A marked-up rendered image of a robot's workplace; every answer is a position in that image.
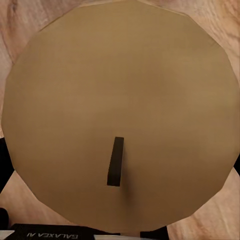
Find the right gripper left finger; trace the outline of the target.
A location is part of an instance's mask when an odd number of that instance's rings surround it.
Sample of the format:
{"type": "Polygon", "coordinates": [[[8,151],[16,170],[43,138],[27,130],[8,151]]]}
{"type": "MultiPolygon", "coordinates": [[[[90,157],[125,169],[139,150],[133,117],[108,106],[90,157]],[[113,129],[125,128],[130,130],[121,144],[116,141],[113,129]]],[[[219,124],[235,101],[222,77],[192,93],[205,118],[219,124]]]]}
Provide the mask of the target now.
{"type": "Polygon", "coordinates": [[[0,193],[14,170],[5,138],[0,138],[0,193]]]}

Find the pillar candle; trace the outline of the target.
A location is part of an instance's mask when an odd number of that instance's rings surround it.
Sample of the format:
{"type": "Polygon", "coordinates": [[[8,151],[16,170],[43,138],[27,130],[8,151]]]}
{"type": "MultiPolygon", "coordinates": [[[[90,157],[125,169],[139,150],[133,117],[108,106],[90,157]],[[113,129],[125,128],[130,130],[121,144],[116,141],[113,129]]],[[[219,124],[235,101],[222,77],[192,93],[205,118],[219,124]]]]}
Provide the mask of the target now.
{"type": "Polygon", "coordinates": [[[151,232],[222,189],[240,155],[240,83],[187,13],[78,4],[24,48],[0,126],[41,203],[84,227],[151,232]]]}

